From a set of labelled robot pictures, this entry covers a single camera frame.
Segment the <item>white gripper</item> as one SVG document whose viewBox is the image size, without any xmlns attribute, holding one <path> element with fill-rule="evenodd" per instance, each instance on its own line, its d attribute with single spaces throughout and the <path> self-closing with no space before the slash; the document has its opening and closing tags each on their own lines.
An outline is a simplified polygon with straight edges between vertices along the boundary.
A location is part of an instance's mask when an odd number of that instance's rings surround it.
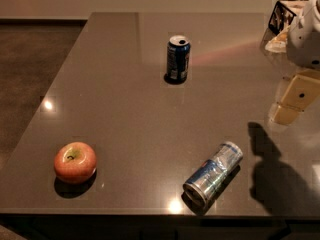
<svg viewBox="0 0 320 240">
<path fill-rule="evenodd" d="M 320 0 L 308 0 L 293 19 L 287 36 L 287 57 L 304 68 L 320 68 Z M 320 96 L 320 72 L 303 70 L 289 81 L 276 103 L 272 120 L 290 125 Z"/>
</svg>

